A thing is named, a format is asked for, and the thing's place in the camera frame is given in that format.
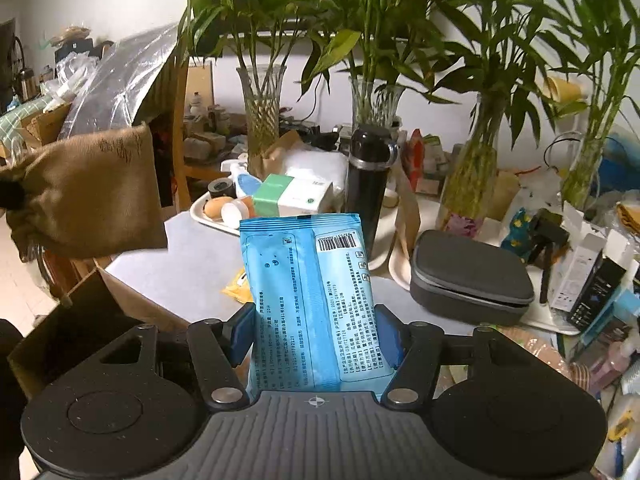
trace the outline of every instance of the brown drawstring bag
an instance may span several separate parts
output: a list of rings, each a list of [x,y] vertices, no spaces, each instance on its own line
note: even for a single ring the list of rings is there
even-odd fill
[[[167,247],[146,124],[47,144],[0,181],[24,190],[6,213],[23,259],[30,244],[76,259]]]

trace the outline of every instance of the egg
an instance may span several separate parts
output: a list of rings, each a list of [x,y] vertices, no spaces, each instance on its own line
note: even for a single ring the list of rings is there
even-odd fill
[[[233,202],[233,198],[230,196],[212,198],[204,205],[204,214],[212,220],[218,220],[221,218],[220,210],[222,209],[222,206],[229,202]]]

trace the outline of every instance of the white table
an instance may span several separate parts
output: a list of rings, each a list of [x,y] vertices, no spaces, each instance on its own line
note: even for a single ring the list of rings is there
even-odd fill
[[[240,239],[197,223],[188,212],[165,222],[168,250],[121,254],[107,272],[143,296],[195,322],[229,319],[240,304],[220,291],[242,267]],[[402,322],[427,321],[453,335],[468,335],[473,326],[430,314],[396,282],[372,276],[375,303],[384,303]]]

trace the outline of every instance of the metal screw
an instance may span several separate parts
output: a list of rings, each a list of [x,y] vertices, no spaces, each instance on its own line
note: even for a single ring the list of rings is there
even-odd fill
[[[220,404],[231,404],[232,402],[238,402],[242,399],[242,392],[237,388],[218,388],[213,390],[211,398]]]
[[[395,388],[386,394],[386,398],[394,404],[411,404],[418,400],[418,393],[410,388]]]

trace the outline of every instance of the floor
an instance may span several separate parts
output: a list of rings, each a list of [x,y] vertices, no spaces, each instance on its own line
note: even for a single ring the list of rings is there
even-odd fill
[[[0,317],[11,322],[22,335],[31,331],[38,314],[48,314],[56,306],[56,302],[35,285],[27,267],[20,262],[3,216],[0,218]],[[21,480],[30,480],[37,473],[25,450],[20,457]]]

